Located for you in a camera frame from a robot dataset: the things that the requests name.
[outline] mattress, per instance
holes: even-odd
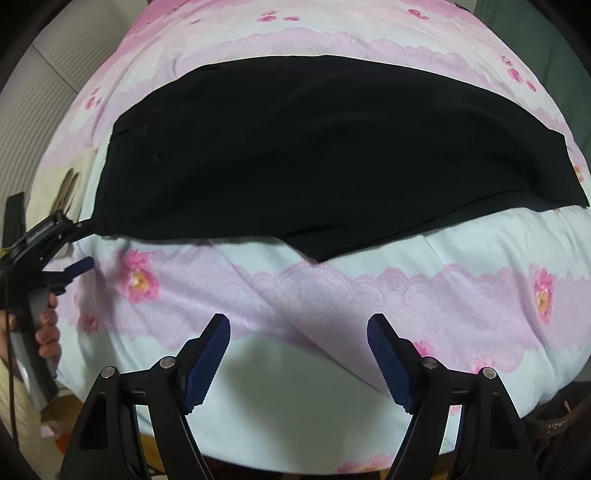
[[[444,0],[155,0],[83,88],[37,175],[95,148],[88,218],[114,122],[154,89],[204,64],[322,54],[426,70],[514,101],[564,135],[590,197],[585,159],[538,79]],[[321,264],[274,239],[162,245],[91,236],[51,267],[86,255],[96,268],[60,297],[59,380],[84,398],[105,365],[148,368],[224,313],[232,340],[188,421],[204,455],[255,468],[390,466],[410,417],[367,345],[376,312],[450,369],[494,367],[522,416],[591,353],[591,215],[575,206],[507,210]],[[454,448],[459,411],[450,409],[442,452]],[[147,411],[138,417],[149,433]]]

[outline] folded black trousers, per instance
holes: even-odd
[[[563,135],[496,93],[344,57],[208,65],[115,123],[101,235],[277,237],[324,261],[513,207],[588,206]]]

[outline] textured blue rubber pad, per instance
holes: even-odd
[[[416,402],[413,397],[411,375],[379,325],[378,316],[383,317],[382,314],[376,314],[368,322],[369,347],[382,371],[394,402],[404,407],[407,413],[414,414]]]
[[[188,412],[193,411],[195,406],[201,405],[205,400],[205,395],[230,343],[230,321],[224,315],[217,315],[220,322],[187,375],[184,405]]]

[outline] metal bolt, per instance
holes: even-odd
[[[484,375],[486,378],[493,379],[496,377],[496,370],[491,367],[484,367],[482,369],[482,375]]]
[[[104,367],[104,369],[100,371],[100,376],[103,378],[109,378],[113,375],[115,375],[115,367]]]
[[[174,367],[174,364],[176,363],[176,359],[173,356],[165,356],[161,361],[160,361],[160,366],[162,368],[171,368]]]
[[[433,369],[437,366],[437,360],[435,360],[432,356],[426,356],[423,358],[423,365],[427,368]]]

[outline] bed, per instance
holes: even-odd
[[[204,64],[321,54],[426,70],[509,98],[564,135],[591,197],[584,156],[533,72],[443,0],[155,0],[71,105],[37,177],[95,149],[88,218],[114,122],[154,89]],[[254,468],[390,466],[410,418],[367,346],[376,312],[448,368],[494,367],[522,416],[591,353],[591,214],[580,207],[512,209],[321,264],[273,239],[91,236],[54,266],[86,255],[95,270],[60,297],[59,380],[84,398],[105,365],[151,366],[222,312],[232,340],[189,425],[205,455]],[[138,415],[150,433],[147,411]],[[453,450],[458,424],[452,407],[442,453]]]

